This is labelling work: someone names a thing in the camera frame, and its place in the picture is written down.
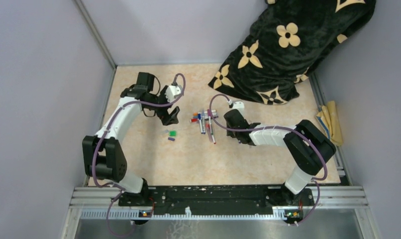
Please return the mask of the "blue cap white marker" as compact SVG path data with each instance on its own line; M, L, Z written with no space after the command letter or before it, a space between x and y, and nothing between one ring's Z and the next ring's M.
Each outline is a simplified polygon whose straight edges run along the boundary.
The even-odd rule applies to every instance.
M205 128L204 128L204 122L203 122L203 116L201 113L198 113L198 123L200 126L200 131L201 134L206 134Z

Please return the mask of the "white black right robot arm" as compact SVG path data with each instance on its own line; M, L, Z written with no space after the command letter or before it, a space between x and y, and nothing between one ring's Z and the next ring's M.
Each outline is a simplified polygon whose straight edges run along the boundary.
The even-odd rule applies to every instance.
M301 191L336 153L335 145L311 121L303 119L291 127L249 123L239 110L224 114L227 136L251 146L280 146L291 153L296 162L284 182L281 198L287 205L301 199Z

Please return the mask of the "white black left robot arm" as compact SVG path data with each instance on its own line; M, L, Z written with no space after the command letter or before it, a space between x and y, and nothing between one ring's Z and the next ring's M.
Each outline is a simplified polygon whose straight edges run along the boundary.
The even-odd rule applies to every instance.
M152 93L157 77L140 72L135 84L125 88L117 107L107 122L94 134L82 141L85 173L92 177L97 187L116 187L130 193L130 199L138 206L149 200L146 182L135 175L127 166L121 147L128 130L145 109L153 111L162 125L178 124L179 107L173 106L186 89L186 79L177 73L170 85L165 85L158 93Z

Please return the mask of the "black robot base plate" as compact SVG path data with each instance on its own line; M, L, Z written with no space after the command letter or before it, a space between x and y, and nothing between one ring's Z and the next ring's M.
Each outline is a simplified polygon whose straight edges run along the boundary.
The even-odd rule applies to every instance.
M139 194L124 193L119 206L148 207L154 215L195 216L270 215L277 206L303 209L314 205L311 189L293 195L283 185L200 185L144 187Z

